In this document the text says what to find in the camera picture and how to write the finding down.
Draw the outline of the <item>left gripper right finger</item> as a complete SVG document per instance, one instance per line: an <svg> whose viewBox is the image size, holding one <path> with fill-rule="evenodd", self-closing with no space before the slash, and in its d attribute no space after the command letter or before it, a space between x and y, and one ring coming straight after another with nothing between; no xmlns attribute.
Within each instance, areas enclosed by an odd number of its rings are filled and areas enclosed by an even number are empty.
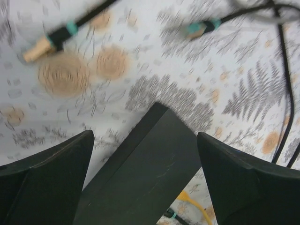
<svg viewBox="0 0 300 225"><path fill-rule="evenodd" d="M197 145L219 225L298 225L300 172L200 132Z"/></svg>

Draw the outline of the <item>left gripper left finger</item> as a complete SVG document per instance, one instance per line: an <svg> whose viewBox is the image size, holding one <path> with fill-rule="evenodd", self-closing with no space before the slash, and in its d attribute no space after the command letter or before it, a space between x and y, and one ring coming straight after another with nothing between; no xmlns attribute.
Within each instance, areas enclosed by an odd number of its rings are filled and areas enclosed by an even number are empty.
<svg viewBox="0 0 300 225"><path fill-rule="evenodd" d="M86 130L0 167L2 225L71 225L93 151Z"/></svg>

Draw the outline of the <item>black network switch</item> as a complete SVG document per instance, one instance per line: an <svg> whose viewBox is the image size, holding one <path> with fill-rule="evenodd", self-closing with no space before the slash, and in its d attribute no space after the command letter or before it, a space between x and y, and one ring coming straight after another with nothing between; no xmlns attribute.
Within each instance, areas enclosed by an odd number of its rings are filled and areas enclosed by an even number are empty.
<svg viewBox="0 0 300 225"><path fill-rule="evenodd" d="M154 103L83 190L76 225L154 225L200 169L195 134Z"/></svg>

